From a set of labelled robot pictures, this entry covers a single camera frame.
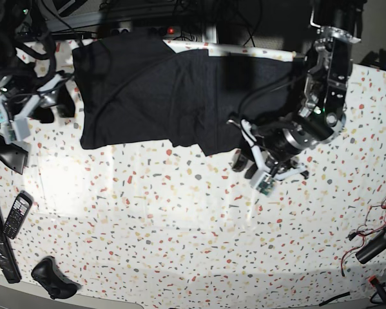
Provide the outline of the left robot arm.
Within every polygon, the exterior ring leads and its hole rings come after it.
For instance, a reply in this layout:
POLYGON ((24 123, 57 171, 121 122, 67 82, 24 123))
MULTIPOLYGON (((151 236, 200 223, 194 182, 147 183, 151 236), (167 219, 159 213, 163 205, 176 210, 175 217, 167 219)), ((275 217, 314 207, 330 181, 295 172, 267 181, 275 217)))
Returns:
POLYGON ((345 127, 345 101, 352 73, 352 46, 362 39, 365 1, 313 1, 311 26, 317 38, 304 59, 304 70, 288 82, 258 88, 238 107, 238 128, 250 153, 240 150, 233 169, 240 172, 247 163, 250 186, 269 195, 278 182, 300 174, 308 179, 307 167, 297 160, 306 149, 329 144, 345 127), (254 124, 244 116, 252 103, 275 91, 304 88, 293 111, 284 117, 254 124))

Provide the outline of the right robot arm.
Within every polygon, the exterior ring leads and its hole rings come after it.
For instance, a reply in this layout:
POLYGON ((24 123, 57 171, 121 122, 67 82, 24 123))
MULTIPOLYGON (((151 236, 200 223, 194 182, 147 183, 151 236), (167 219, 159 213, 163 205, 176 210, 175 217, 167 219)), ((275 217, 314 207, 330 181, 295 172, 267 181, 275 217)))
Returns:
POLYGON ((30 118, 52 123, 53 107, 62 118, 74 117, 75 104, 66 87, 73 75, 57 70, 55 52, 34 1, 0 1, 0 125, 6 144, 30 136, 30 118), (17 40, 17 29, 26 20, 44 53, 17 40))

